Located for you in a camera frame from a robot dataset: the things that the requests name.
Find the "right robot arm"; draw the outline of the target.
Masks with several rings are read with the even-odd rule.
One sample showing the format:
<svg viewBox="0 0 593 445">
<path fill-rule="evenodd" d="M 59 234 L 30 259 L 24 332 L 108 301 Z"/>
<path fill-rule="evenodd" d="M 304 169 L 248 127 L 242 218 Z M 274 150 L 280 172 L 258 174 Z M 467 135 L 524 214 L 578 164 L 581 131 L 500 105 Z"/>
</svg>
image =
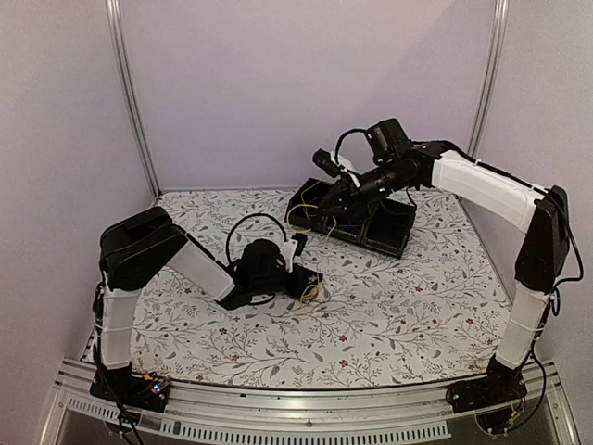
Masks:
<svg viewBox="0 0 593 445">
<path fill-rule="evenodd" d="M 566 190 L 526 181 L 449 140 L 412 140 L 395 118 L 345 131 L 332 150 L 318 149 L 312 160 L 335 179 L 319 205 L 322 214 L 351 216 L 413 187 L 451 194 L 506 225 L 508 254 L 495 247 L 483 224 L 476 227 L 490 259 L 513 262 L 509 318 L 477 387 L 483 401 L 500 403 L 513 392 L 548 318 L 559 315 L 561 286 L 584 278 Z"/>
</svg>

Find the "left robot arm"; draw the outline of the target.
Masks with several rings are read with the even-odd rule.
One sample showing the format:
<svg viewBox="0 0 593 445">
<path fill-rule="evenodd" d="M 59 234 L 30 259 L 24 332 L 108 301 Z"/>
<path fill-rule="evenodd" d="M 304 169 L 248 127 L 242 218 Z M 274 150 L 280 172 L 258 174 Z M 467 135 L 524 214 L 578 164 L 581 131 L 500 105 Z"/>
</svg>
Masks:
<svg viewBox="0 0 593 445">
<path fill-rule="evenodd" d="M 101 281 L 94 302 L 97 367 L 103 389 L 118 402 L 131 401 L 138 388 L 131 371 L 131 336 L 137 301 L 164 269 L 172 269 L 223 309 L 259 305 L 282 293 L 302 299 L 317 291 L 322 274 L 296 263 L 305 235 L 285 236 L 281 245 L 257 239 L 240 258 L 221 262 L 160 206 L 108 227 L 100 236 Z"/>
</svg>

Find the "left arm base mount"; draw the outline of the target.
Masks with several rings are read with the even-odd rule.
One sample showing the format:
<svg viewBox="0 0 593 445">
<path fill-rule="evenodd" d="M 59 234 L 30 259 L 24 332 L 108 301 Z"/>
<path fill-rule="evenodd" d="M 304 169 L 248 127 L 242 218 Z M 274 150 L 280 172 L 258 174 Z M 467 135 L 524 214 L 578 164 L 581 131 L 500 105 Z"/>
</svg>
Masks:
<svg viewBox="0 0 593 445">
<path fill-rule="evenodd" d="M 134 375 L 130 368 L 97 371 L 90 394 L 124 407 L 163 413 L 170 394 L 170 379 L 149 373 Z"/>
</svg>

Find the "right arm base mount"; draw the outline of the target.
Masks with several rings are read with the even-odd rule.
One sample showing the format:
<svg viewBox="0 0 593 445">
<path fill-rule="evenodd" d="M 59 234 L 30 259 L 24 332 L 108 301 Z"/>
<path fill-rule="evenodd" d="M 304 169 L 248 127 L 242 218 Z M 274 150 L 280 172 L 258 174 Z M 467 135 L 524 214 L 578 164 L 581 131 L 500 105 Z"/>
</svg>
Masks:
<svg viewBox="0 0 593 445">
<path fill-rule="evenodd" d="M 474 412 L 478 427 L 489 436 L 507 434 L 524 411 L 527 389 L 523 377 L 510 383 L 484 376 L 447 387 L 445 401 L 453 413 Z"/>
</svg>

